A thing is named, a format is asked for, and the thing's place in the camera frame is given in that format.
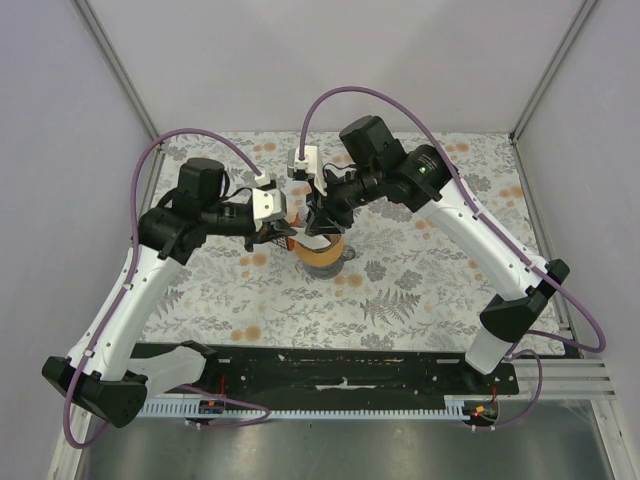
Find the grey ribbed glass dripper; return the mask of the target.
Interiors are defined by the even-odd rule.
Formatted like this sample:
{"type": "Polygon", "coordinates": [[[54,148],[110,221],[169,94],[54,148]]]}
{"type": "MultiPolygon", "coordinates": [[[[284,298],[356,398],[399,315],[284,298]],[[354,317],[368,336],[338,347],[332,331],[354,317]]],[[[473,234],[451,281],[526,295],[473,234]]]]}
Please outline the grey ribbed glass dripper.
{"type": "MultiPolygon", "coordinates": [[[[293,230],[297,233],[298,231],[304,231],[306,233],[306,229],[302,228],[302,227],[294,227],[293,230]]],[[[327,250],[332,248],[334,245],[336,245],[339,240],[341,239],[341,236],[339,234],[329,234],[329,235],[322,235],[325,236],[327,239],[329,239],[331,241],[331,246],[329,248],[326,249],[322,249],[322,250],[327,250]]]]}

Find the round wooden dripper stand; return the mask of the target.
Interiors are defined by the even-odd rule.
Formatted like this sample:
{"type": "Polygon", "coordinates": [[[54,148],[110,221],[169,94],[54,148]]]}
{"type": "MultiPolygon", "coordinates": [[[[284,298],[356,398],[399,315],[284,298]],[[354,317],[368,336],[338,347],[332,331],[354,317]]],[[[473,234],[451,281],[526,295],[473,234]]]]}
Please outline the round wooden dripper stand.
{"type": "Polygon", "coordinates": [[[344,247],[345,243],[341,238],[332,248],[320,251],[308,250],[302,245],[295,243],[294,252],[303,263],[308,263],[314,266],[325,266],[336,260],[344,250],[344,247]]]}

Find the grey glass carafe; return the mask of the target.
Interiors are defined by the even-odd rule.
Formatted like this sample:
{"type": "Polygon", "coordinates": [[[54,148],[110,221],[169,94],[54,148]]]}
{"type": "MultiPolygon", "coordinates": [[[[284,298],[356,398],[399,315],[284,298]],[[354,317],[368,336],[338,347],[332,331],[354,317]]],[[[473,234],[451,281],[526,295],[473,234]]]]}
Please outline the grey glass carafe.
{"type": "Polygon", "coordinates": [[[303,267],[311,277],[326,280],[336,277],[342,271],[344,264],[348,261],[353,260],[355,256],[355,249],[352,246],[347,245],[344,247],[344,250],[342,251],[340,256],[329,264],[325,266],[314,266],[308,263],[304,263],[303,267]]]}

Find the white paper coffee filter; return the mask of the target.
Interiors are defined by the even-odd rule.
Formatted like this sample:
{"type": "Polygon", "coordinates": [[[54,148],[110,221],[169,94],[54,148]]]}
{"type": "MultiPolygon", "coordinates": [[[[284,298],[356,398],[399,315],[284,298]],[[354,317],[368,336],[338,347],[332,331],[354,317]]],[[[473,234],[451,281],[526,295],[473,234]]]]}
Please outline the white paper coffee filter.
{"type": "Polygon", "coordinates": [[[325,236],[310,236],[304,231],[298,231],[293,239],[295,242],[309,250],[322,250],[331,246],[331,241],[325,236]]]}

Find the orange coffee filter box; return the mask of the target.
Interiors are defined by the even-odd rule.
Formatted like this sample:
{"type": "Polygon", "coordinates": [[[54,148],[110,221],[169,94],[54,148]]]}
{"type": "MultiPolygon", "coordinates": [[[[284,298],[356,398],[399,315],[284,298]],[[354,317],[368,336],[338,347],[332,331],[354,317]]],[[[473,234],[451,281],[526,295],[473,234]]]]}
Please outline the orange coffee filter box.
{"type": "MultiPolygon", "coordinates": [[[[300,211],[297,210],[295,213],[288,214],[285,218],[287,223],[291,228],[301,227],[303,224],[303,218],[300,215],[300,211]]],[[[291,252],[295,247],[295,240],[292,235],[280,236],[273,240],[273,243],[279,248],[291,252]]]]}

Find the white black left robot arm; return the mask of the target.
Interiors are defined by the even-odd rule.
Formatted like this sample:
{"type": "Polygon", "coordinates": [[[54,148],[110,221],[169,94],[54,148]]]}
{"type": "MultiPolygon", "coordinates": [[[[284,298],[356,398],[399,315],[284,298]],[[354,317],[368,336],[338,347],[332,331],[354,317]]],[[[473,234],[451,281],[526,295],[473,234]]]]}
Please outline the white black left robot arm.
{"type": "Polygon", "coordinates": [[[224,165],[191,158],[177,185],[137,223],[120,277],[86,333],[64,357],[49,357],[44,378],[69,405],[122,428],[145,402],[183,384],[198,392],[219,384],[217,353],[195,341],[136,358],[133,350],[169,284],[210,236],[241,237],[246,250],[293,235],[284,193],[268,174],[256,178],[245,203],[236,203],[224,165]]]}

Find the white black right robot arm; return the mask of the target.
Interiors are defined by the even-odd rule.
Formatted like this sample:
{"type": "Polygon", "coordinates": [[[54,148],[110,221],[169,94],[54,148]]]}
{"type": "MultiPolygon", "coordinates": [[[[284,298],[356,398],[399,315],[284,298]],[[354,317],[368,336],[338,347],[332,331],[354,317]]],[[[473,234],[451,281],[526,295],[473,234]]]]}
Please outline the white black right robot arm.
{"type": "Polygon", "coordinates": [[[339,138],[355,167],[343,176],[324,169],[315,146],[294,148],[288,175],[306,180],[309,236],[342,234],[354,223],[357,208],[385,198],[401,204],[440,228],[477,262],[496,294],[480,314],[481,327],[458,368],[467,392],[483,392],[494,370],[546,308],[570,273],[561,259],[531,253],[477,200],[465,199],[464,184],[454,180],[435,147],[406,152],[385,122],[367,115],[345,127],[339,138]]]}

